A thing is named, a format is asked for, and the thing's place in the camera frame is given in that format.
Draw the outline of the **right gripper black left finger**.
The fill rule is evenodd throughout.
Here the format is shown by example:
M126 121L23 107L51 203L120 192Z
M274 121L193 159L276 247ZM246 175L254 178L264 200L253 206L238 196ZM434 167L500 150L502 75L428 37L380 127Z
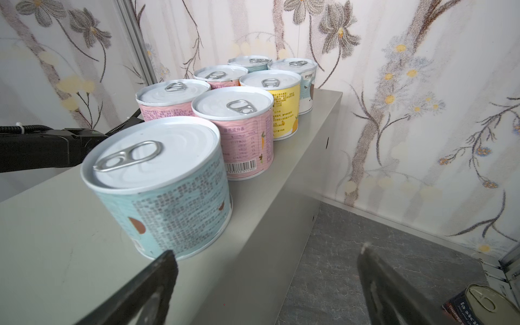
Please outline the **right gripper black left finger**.
M167 250L78 324L164 324L179 274Z

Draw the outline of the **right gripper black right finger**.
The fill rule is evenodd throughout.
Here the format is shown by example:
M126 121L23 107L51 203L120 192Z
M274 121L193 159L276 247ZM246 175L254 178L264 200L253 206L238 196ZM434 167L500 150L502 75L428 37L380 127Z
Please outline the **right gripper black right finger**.
M357 270L371 324L456 324L387 264L369 243L361 247Z

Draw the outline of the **dark tin can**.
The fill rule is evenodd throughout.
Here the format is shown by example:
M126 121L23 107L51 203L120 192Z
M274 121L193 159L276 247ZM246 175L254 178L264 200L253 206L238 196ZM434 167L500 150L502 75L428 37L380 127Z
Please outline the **dark tin can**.
M519 308L498 291L477 284L449 299L445 313L463 325L520 325Z

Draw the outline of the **pink can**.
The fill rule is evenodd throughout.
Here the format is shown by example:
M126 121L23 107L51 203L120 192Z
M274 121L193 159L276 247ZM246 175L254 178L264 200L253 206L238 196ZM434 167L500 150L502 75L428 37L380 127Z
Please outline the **pink can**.
M175 117L195 116L192 101L211 90L211 86L196 79L170 80L149 85L136 93L145 121Z
M274 97L255 87L214 89L192 101L193 113L214 123L221 134L227 178L249 180L274 160Z
M248 69L240 66L217 65L208 66L195 71L194 78L207 82L211 86L211 89L218 89L240 86L241 77L248 73Z

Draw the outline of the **yellow label can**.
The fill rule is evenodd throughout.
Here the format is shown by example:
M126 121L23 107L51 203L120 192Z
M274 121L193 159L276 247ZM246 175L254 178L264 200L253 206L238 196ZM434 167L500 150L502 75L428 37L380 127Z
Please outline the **yellow label can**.
M287 70L262 70L240 78L242 86L265 90L274 97L274 141L293 136L299 127L301 76Z

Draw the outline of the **teal coconut can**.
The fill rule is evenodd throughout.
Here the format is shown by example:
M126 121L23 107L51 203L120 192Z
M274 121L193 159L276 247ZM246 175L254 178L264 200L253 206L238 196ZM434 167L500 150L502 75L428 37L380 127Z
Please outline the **teal coconut can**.
M236 58L229 59L227 63L232 66L240 66L246 68L249 73L268 70L268 65L272 62L266 56L238 56Z
M301 76L300 115L305 115L312 110L317 67L316 62L305 58L286 58L268 64L270 70L287 70Z

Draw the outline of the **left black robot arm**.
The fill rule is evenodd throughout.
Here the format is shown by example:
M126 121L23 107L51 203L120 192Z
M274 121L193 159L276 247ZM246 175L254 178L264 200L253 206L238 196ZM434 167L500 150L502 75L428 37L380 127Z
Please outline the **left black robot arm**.
M143 123L137 110L107 134L94 129L52 129L44 125L1 127L1 172L75 167L101 142Z

